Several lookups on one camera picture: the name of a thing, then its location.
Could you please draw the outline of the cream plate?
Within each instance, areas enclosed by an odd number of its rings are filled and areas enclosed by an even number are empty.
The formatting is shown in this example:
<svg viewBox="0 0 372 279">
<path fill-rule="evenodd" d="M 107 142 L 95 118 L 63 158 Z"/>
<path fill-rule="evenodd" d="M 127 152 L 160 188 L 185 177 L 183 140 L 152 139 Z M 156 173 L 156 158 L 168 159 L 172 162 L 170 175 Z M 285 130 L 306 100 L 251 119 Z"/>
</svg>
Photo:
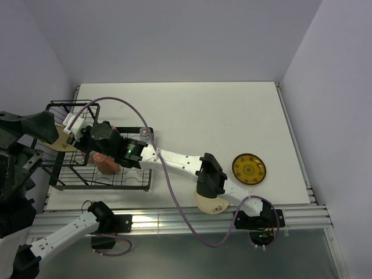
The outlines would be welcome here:
<svg viewBox="0 0 372 279">
<path fill-rule="evenodd" d="M 59 138 L 53 144 L 49 144 L 44 141 L 41 141 L 41 144 L 57 152 L 75 152 L 77 149 L 67 143 L 69 136 L 63 132 L 64 126 L 59 123 L 55 123 L 55 127 L 58 131 Z"/>
<path fill-rule="evenodd" d="M 206 214 L 220 214 L 224 212 L 230 203 L 222 198 L 205 198 L 194 191 L 194 199 L 197 207 Z"/>
</svg>

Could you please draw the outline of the large pink flower mug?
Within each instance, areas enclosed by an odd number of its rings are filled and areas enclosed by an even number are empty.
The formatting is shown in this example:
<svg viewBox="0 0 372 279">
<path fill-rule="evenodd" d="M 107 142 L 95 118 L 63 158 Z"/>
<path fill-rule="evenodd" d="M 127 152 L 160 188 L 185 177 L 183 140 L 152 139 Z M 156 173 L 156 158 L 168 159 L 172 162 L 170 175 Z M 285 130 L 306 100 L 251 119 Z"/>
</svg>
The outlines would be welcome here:
<svg viewBox="0 0 372 279">
<path fill-rule="evenodd" d="M 93 160 L 96 167 L 102 174 L 111 175 L 120 172 L 119 165 L 109 156 L 95 152 Z"/>
</svg>

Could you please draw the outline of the clear glass cup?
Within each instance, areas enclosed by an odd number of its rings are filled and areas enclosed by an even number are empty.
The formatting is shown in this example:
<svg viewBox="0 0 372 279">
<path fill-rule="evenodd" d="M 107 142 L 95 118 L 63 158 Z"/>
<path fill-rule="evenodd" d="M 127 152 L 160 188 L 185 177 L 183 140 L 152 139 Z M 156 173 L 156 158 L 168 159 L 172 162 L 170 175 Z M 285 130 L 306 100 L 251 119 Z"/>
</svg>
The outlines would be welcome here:
<svg viewBox="0 0 372 279">
<path fill-rule="evenodd" d="M 149 132 L 150 129 L 147 129 L 146 127 L 141 127 L 139 130 L 140 139 L 142 139 L 143 141 L 149 141 L 150 140 Z"/>
</svg>

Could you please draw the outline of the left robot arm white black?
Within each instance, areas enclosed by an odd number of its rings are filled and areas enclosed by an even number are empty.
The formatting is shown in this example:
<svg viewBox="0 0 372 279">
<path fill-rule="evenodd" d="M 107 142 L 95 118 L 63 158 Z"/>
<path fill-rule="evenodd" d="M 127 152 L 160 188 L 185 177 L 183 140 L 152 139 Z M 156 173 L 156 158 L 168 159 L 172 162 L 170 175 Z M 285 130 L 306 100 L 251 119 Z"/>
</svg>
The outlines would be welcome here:
<svg viewBox="0 0 372 279">
<path fill-rule="evenodd" d="M 36 278 L 40 267 L 59 252 L 91 233 L 109 231 L 114 214 L 102 201 L 94 202 L 74 221 L 31 244 L 22 243 L 37 213 L 26 192 L 43 152 L 19 143 L 29 135 L 53 144 L 59 134 L 49 111 L 28 116 L 1 112 L 1 278 Z"/>
</svg>

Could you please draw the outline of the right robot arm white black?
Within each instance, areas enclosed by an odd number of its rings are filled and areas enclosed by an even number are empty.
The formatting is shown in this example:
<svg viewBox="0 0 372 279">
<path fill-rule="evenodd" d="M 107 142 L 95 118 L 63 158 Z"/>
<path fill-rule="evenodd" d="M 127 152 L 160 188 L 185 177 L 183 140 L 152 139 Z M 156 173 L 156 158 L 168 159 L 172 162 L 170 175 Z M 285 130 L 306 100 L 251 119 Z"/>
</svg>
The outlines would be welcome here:
<svg viewBox="0 0 372 279">
<path fill-rule="evenodd" d="M 176 174 L 193 183 L 198 208 L 207 214 L 219 214 L 236 206 L 235 228 L 262 230 L 284 226 L 282 211 L 268 201 L 253 196 L 224 173 L 216 158 L 188 156 L 155 147 L 153 141 L 130 139 L 119 134 L 108 122 L 89 126 L 86 122 L 69 124 L 64 129 L 68 143 L 81 152 L 97 152 L 114 164 L 128 169 L 162 170 L 166 176 Z"/>
</svg>

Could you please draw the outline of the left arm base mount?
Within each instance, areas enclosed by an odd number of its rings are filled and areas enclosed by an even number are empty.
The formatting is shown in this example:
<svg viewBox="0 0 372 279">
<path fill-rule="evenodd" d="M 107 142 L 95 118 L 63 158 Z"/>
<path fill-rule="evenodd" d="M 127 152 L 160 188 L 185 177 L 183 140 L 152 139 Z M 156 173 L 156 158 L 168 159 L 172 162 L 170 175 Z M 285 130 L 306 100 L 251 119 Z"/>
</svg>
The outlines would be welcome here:
<svg viewBox="0 0 372 279">
<path fill-rule="evenodd" d="M 110 221 L 105 221 L 100 225 L 95 233 L 98 234 L 112 234 L 118 236 L 120 233 L 130 233 L 133 216 L 131 214 L 115 215 Z M 95 251 L 106 252 L 117 244 L 114 238 L 104 236 L 92 236 L 91 248 Z"/>
</svg>

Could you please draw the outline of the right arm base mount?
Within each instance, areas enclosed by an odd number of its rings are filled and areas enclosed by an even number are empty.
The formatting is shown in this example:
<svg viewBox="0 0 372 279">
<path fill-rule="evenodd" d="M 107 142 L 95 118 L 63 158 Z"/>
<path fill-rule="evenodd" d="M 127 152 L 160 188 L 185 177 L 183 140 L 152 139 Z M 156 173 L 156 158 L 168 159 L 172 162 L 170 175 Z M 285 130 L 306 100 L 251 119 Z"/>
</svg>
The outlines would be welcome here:
<svg viewBox="0 0 372 279">
<path fill-rule="evenodd" d="M 253 246 L 265 250 L 276 239 L 277 233 L 285 227 L 285 219 L 282 210 L 274 210 L 270 206 L 256 217 L 250 217 L 240 210 L 234 227 L 237 230 L 248 230 Z"/>
</svg>

